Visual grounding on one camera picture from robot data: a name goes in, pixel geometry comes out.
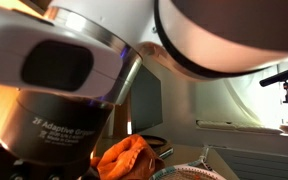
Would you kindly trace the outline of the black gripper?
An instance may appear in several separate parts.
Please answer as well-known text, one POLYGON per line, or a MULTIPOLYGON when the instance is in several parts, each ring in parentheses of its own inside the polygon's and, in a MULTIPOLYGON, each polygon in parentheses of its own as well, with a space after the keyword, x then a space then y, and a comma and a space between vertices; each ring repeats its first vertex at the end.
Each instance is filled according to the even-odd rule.
POLYGON ((0 180, 77 180, 113 106, 22 90, 0 135, 0 180))

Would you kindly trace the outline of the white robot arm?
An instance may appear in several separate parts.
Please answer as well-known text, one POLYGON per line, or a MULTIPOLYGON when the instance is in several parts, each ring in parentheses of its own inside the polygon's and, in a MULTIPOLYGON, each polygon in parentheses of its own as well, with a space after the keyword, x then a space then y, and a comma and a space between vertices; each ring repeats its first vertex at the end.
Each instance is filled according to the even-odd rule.
POLYGON ((288 60, 288 0, 51 0, 0 5, 0 86, 19 94, 0 180, 78 180, 143 62, 204 81, 288 60))

